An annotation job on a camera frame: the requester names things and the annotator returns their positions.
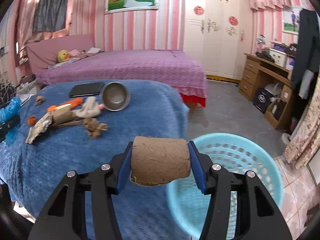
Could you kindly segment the brown paper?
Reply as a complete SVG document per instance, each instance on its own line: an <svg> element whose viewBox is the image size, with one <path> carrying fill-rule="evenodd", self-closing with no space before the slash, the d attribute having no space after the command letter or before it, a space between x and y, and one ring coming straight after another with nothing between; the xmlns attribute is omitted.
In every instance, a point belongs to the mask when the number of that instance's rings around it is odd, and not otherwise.
<svg viewBox="0 0 320 240"><path fill-rule="evenodd" d="M92 138L98 138L101 136L101 132L108 130L108 125L99 122L95 118L85 118L82 125L87 130L87 133Z"/></svg>

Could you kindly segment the black printed snack bag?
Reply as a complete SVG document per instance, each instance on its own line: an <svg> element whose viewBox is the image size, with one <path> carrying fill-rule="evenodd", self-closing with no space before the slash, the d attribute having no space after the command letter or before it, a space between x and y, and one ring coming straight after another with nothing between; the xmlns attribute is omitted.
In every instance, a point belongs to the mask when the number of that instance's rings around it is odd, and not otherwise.
<svg viewBox="0 0 320 240"><path fill-rule="evenodd" d="M46 113L32 128L29 129L26 144L32 144L36 137L47 131L53 122L53 113Z"/></svg>

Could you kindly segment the brown cardboard roll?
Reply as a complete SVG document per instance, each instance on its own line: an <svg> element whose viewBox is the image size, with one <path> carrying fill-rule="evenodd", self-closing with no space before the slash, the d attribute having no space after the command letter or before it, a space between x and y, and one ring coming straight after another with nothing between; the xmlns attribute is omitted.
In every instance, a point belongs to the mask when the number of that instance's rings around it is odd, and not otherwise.
<svg viewBox="0 0 320 240"><path fill-rule="evenodd" d="M184 139L135 137L131 157L133 183L154 187L187 178L190 172L190 153Z"/></svg>

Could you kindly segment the blue plastic wrapper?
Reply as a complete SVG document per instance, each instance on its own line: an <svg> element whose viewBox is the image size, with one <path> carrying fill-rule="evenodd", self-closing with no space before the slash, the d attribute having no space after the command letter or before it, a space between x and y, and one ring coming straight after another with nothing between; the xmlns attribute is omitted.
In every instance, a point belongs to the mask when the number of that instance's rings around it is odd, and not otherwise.
<svg viewBox="0 0 320 240"><path fill-rule="evenodd" d="M17 97L11 99L7 107L1 109L1 142L7 146L16 140L20 128L21 100Z"/></svg>

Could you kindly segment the blue knitted blanket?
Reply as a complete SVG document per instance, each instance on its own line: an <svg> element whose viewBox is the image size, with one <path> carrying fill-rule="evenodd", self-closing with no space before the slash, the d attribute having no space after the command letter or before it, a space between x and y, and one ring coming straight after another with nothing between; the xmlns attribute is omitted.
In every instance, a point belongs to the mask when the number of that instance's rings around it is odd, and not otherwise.
<svg viewBox="0 0 320 240"><path fill-rule="evenodd" d="M169 85L154 81L125 80L131 95L128 106L118 112L102 111L98 120L108 125L98 138L91 138L82 126L50 129L33 144L25 142L31 116L43 117L51 105L68 100L74 83L45 87L40 105L30 98L21 109L21 126L11 145L1 143L1 179L11 194L37 217L44 204L70 170L92 172L124 152L136 136L184 138L188 108ZM173 220L165 186L141 187L128 182L113 198L123 239L188 239Z"/></svg>

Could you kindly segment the light blue plastic basket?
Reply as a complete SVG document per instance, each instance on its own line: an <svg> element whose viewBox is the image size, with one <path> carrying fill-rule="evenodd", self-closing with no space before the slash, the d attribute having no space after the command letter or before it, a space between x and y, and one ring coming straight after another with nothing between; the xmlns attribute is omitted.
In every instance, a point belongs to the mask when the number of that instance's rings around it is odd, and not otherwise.
<svg viewBox="0 0 320 240"><path fill-rule="evenodd" d="M195 239L290 239L281 177L254 142L229 133L188 142L191 174L168 185L170 213Z"/></svg>

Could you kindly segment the floral curtain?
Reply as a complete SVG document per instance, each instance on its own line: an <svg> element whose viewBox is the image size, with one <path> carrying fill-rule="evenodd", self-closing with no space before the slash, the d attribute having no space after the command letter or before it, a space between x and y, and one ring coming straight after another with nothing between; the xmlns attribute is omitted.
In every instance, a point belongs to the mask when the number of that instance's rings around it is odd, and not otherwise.
<svg viewBox="0 0 320 240"><path fill-rule="evenodd" d="M298 170L306 166L312 157L319 150L319 76L316 87L310 101L306 115L299 126L299 129L290 143L286 146L284 156L286 161L294 164Z"/></svg>

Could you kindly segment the beige cloth rag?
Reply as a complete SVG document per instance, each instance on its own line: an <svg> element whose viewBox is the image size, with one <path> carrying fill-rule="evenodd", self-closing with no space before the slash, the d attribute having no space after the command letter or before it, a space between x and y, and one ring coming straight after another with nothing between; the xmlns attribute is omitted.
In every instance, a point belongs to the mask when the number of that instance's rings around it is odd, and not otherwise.
<svg viewBox="0 0 320 240"><path fill-rule="evenodd" d="M99 103L96 102L95 96L88 97L81 109L72 110L72 112L79 118L95 118L101 114Z"/></svg>

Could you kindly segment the orange plastic tool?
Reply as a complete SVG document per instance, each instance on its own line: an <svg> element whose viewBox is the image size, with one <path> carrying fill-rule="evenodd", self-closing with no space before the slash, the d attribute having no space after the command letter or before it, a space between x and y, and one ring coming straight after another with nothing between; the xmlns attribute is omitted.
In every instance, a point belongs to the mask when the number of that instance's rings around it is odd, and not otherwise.
<svg viewBox="0 0 320 240"><path fill-rule="evenodd" d="M72 100L69 100L67 102L64 102L58 106L56 105L52 105L50 107L47 108L47 112L54 112L58 109L61 109L63 107L68 106L70 109L74 109L75 107L80 106L83 103L83 99L82 98L74 98Z"/></svg>

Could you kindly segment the small brown paper ball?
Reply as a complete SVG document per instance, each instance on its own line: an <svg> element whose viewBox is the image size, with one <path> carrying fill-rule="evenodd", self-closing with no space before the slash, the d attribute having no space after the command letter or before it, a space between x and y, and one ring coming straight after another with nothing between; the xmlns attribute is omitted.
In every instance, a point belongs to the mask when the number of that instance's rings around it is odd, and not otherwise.
<svg viewBox="0 0 320 240"><path fill-rule="evenodd" d="M42 96L42 95L37 95L36 97L35 97L35 104L36 105L41 105L44 101L45 101L45 97L44 96Z"/></svg>

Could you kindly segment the black phone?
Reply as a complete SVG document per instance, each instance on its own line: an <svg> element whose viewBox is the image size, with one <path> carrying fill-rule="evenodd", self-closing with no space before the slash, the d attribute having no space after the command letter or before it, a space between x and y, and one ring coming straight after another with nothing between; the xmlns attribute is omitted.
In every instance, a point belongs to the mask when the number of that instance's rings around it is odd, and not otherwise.
<svg viewBox="0 0 320 240"><path fill-rule="evenodd" d="M84 83L74 86L70 93L70 98L76 98L81 96L93 96L100 94L100 91L104 87L103 82Z"/></svg>

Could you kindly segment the desk lamp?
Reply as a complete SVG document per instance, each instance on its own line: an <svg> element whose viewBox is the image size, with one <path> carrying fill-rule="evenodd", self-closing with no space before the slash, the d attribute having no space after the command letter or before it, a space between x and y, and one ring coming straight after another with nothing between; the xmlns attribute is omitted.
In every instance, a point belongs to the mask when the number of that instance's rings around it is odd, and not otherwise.
<svg viewBox="0 0 320 240"><path fill-rule="evenodd" d="M257 36L256 38L256 43L257 43L257 48L256 48L256 53L258 53L260 51L260 46L261 45L265 45L265 36L260 34L259 36Z"/></svg>

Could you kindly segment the white wardrobe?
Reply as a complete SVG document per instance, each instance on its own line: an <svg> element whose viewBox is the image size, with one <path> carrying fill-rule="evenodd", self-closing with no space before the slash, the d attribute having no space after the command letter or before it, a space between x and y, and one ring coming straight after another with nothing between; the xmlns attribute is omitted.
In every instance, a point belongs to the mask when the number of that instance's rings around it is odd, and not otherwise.
<svg viewBox="0 0 320 240"><path fill-rule="evenodd" d="M252 47L249 0L185 0L184 52L206 75L241 80Z"/></svg>

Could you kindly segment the small framed couple photo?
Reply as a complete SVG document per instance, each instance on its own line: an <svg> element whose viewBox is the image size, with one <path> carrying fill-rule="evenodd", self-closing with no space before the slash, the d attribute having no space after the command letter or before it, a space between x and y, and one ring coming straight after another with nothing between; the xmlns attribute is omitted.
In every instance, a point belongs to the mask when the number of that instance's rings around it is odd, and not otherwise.
<svg viewBox="0 0 320 240"><path fill-rule="evenodd" d="M284 33L299 34L300 12L302 9L303 7L291 7L282 11L282 31Z"/></svg>

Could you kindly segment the grey window curtain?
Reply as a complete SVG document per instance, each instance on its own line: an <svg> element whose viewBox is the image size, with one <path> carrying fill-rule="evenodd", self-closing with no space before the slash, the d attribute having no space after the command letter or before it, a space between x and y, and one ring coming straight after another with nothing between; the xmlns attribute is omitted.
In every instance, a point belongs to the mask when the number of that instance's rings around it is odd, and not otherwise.
<svg viewBox="0 0 320 240"><path fill-rule="evenodd" d="M54 33L65 29L68 0L39 0L35 9L33 33Z"/></svg>

